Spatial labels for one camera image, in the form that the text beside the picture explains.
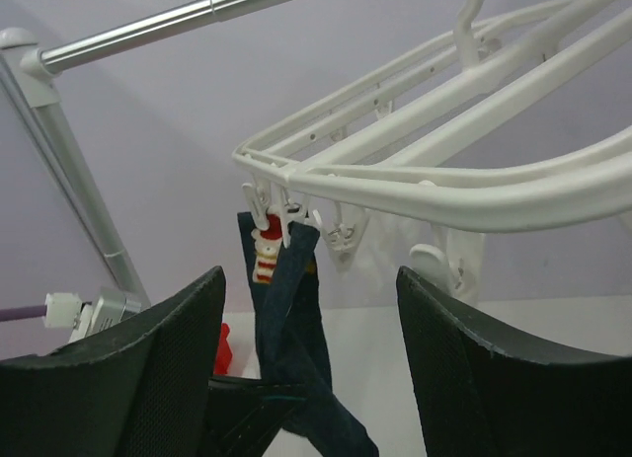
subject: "black object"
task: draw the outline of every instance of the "black object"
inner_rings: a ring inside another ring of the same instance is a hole
[[[397,290],[429,457],[632,455],[632,357],[535,337],[405,267]]]
[[[225,278],[217,267],[180,291],[126,321],[48,356],[0,362],[0,455],[10,457],[210,457],[224,454],[222,438],[204,425],[223,416],[224,392],[209,378],[219,341]],[[299,390],[284,390],[285,407],[252,414],[251,380],[231,383],[244,413],[232,428],[257,427],[300,404]],[[278,395],[270,387],[261,399]],[[215,439],[216,445],[208,443]],[[251,432],[244,448],[257,449]],[[248,451],[243,456],[257,456]]]
[[[278,220],[270,218],[272,226]],[[303,383],[307,403],[283,428],[306,437],[325,457],[373,457],[366,428],[332,392],[332,374],[318,297],[314,249],[318,230],[290,224],[286,249],[266,240],[249,212],[238,215],[250,292],[255,308],[257,356],[264,379]],[[257,280],[261,262],[272,281]]]

